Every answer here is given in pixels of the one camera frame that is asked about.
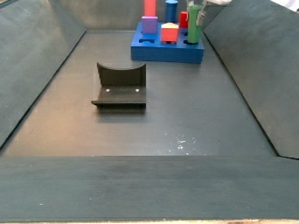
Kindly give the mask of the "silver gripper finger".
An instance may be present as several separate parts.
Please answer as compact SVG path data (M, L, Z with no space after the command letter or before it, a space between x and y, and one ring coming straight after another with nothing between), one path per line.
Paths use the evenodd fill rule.
M186 10L187 10L187 18L186 21L188 21L190 16L190 8L194 6L194 0L186 0Z
M199 10L199 13L198 13L198 17L196 17L196 25L198 26L203 25L203 20L204 20L204 17L206 17L207 4L208 4L208 0L203 0L202 4L200 4L200 10Z

